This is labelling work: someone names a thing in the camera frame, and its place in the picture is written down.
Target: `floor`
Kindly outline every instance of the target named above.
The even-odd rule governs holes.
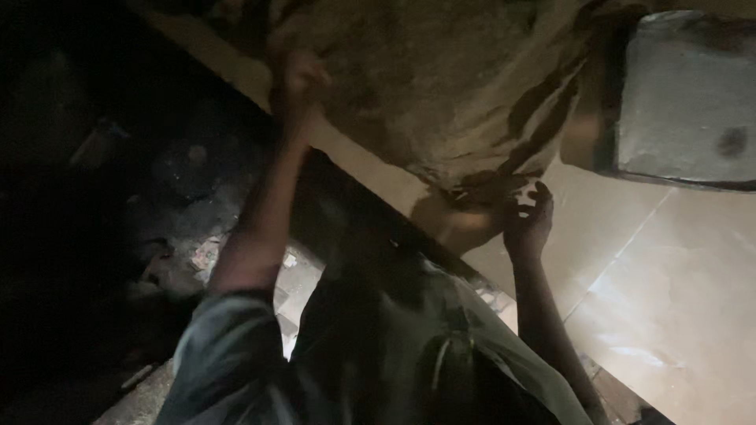
[[[243,57],[195,18],[132,5],[267,108],[270,76],[261,63]],[[443,205],[440,219],[424,222],[414,210],[421,200],[434,199],[429,188],[333,128],[323,128],[313,145],[444,245],[454,248],[458,235],[485,227],[487,217],[444,212]],[[576,346],[675,423],[713,423],[725,414],[730,423],[750,423],[756,197],[616,180],[559,158],[544,181],[556,199],[544,264]],[[462,258],[514,294],[500,237]],[[504,305],[500,316],[512,323],[516,304]]]

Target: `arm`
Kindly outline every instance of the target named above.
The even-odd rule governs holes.
[[[283,137],[259,191],[253,191],[215,266],[215,292],[262,290],[272,298],[289,238],[289,218],[308,138],[323,119],[315,92],[328,84],[323,65],[309,52],[289,54],[281,81]]]
[[[551,230],[553,199],[546,185],[536,183],[530,198],[535,206],[510,208],[504,244],[512,259],[517,295],[519,336],[567,380],[595,424],[608,423],[599,396],[567,336],[551,295],[541,252]]]

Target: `person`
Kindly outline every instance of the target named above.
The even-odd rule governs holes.
[[[463,279],[377,238],[336,272],[326,267],[283,357],[273,293],[308,137],[324,119],[318,93],[330,83],[312,53],[284,63],[276,159],[178,344],[156,423],[607,423],[541,265],[553,201],[540,182],[534,206],[507,209],[503,236],[519,337]]]

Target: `debris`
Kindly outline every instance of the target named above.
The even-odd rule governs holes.
[[[152,372],[153,369],[154,368],[152,365],[144,366],[142,369],[139,370],[139,372],[135,373],[133,377],[130,377],[129,379],[127,379],[126,382],[121,384],[121,389],[127,390],[127,391],[130,390],[131,388],[136,386],[138,383],[143,381],[144,378],[146,378],[150,374],[150,372]]]
[[[283,266],[286,268],[294,267],[296,265],[296,257],[290,253],[286,253],[286,258],[283,260]]]
[[[217,236],[211,236],[194,251],[191,259],[192,265],[197,270],[212,270],[215,262],[218,261],[218,252],[220,250],[221,240]]]

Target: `shirt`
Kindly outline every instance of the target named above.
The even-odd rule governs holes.
[[[206,298],[156,423],[590,424],[564,378],[422,256],[327,268],[300,324],[287,361],[269,293]]]

